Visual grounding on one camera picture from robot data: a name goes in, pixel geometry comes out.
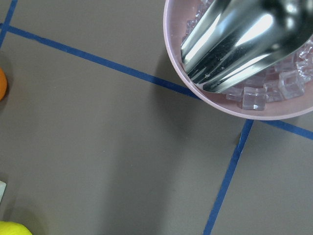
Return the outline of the orange fruit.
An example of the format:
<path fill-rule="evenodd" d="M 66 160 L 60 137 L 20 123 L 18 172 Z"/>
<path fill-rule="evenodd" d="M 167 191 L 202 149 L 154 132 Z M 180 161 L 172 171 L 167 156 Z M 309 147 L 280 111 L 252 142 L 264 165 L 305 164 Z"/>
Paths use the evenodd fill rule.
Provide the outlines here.
<path fill-rule="evenodd" d="M 7 78 L 2 68 L 0 68 L 0 100 L 2 100 L 7 90 Z"/>

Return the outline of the pink bowl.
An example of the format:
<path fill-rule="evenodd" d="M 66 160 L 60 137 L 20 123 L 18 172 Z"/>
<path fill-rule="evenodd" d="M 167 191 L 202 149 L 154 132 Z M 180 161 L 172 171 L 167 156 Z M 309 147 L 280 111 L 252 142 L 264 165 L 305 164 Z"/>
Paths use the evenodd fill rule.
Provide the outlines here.
<path fill-rule="evenodd" d="M 223 94 L 199 90 L 188 78 L 181 65 L 180 44 L 186 31 L 186 22 L 196 14 L 199 0 L 167 0 L 163 12 L 163 35 L 167 54 L 182 82 L 192 94 L 210 106 L 236 117 L 254 120 L 294 118 L 313 110 L 313 83 L 308 82 L 303 96 L 266 104 L 263 111 L 243 110 L 239 104 L 227 100 Z"/>

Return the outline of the metal ice scoop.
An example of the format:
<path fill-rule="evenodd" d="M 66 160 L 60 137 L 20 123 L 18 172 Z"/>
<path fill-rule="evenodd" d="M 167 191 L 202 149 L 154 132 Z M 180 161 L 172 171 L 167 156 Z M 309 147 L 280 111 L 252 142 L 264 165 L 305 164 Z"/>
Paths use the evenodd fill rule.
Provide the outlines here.
<path fill-rule="evenodd" d="M 215 0 L 181 44 L 201 90 L 221 93 L 288 57 L 313 34 L 310 0 Z"/>

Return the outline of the clear ice cubes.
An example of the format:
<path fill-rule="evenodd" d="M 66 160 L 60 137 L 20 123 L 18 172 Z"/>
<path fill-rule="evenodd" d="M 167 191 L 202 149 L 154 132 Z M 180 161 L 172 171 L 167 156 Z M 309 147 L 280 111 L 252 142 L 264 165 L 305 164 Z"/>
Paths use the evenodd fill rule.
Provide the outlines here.
<path fill-rule="evenodd" d="M 203 2 L 203 8 L 198 10 L 196 19 L 188 26 L 189 32 L 186 38 L 213 1 L 205 0 Z M 241 107 L 245 110 L 263 110 L 267 102 L 283 101 L 302 96 L 305 92 L 306 83 L 312 78 L 313 36 L 288 57 L 220 94 L 225 94 L 229 100 L 240 102 Z"/>

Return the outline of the bamboo cutting board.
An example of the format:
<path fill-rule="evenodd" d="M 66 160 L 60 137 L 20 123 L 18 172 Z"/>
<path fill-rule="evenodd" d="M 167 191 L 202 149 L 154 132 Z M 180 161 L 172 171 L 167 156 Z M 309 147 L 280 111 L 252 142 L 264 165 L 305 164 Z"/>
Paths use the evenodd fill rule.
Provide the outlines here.
<path fill-rule="evenodd" d="M 0 181 L 0 202 L 1 202 L 2 199 L 3 199 L 3 195 L 4 195 L 4 193 L 5 193 L 6 186 L 7 186 L 7 183 L 6 183 L 6 182 Z"/>

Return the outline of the yellow lemon near edge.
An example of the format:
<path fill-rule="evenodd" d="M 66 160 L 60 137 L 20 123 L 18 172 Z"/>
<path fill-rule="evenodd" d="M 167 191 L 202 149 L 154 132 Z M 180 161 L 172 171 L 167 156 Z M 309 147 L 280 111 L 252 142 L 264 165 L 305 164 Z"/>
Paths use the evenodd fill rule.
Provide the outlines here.
<path fill-rule="evenodd" d="M 32 232 L 23 224 L 1 221 L 0 222 L 1 235 L 32 235 Z"/>

